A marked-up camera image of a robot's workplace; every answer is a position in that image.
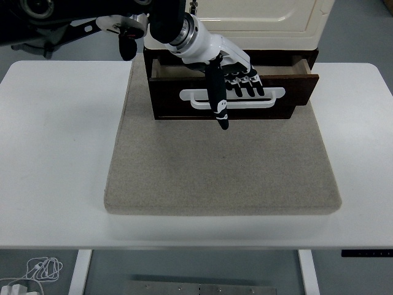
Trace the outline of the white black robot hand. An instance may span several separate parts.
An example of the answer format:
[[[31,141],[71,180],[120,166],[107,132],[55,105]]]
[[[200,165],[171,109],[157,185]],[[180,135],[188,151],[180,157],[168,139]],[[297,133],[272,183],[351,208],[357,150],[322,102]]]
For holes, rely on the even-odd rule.
[[[194,15],[186,13],[180,33],[165,47],[186,67],[204,73],[209,105],[224,130],[229,127],[227,90],[238,96],[242,88],[251,97],[265,94],[249,55],[227,38],[210,33]]]

